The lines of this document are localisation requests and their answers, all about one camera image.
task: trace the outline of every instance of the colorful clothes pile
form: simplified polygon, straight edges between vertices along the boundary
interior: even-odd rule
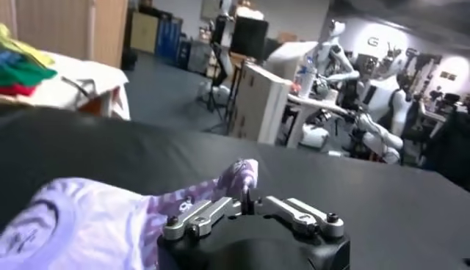
[[[0,23],[0,95],[32,95],[38,84],[57,74],[48,69],[52,64],[51,57],[12,39]]]

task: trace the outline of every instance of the wooden wall panel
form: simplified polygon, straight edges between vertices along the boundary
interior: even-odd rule
[[[0,0],[0,23],[8,27],[12,37],[16,37],[15,0]]]
[[[128,0],[95,0],[93,60],[119,68]]]
[[[16,0],[18,39],[35,48],[87,59],[90,7],[90,0]]]

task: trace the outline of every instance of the black table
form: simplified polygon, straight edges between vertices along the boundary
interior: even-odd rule
[[[340,215],[352,269],[467,269],[470,257],[470,195],[432,172],[11,106],[0,106],[0,151],[1,227],[52,178],[161,194],[255,158],[265,193]]]

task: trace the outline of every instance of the white robotic arm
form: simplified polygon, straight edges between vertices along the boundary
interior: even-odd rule
[[[401,150],[403,147],[403,140],[387,131],[381,125],[374,123],[370,115],[363,113],[357,119],[358,127],[376,136],[384,145],[392,147],[394,149]]]
[[[384,127],[374,123],[368,114],[361,114],[357,119],[359,129],[366,131],[362,142],[374,153],[382,157],[387,164],[400,162],[399,151],[403,140],[388,132]]]
[[[329,83],[336,83],[340,81],[349,81],[359,78],[360,74],[359,71],[353,68],[349,59],[346,57],[344,53],[344,49],[340,45],[334,45],[331,48],[331,55],[341,63],[341,66],[344,69],[343,73],[333,74],[326,78]]]

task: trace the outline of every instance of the lavender cloth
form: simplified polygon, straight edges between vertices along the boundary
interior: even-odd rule
[[[55,180],[0,235],[0,269],[158,270],[156,240],[167,217],[200,200],[239,198],[256,187],[257,166],[241,160],[218,179],[161,196],[81,178]]]

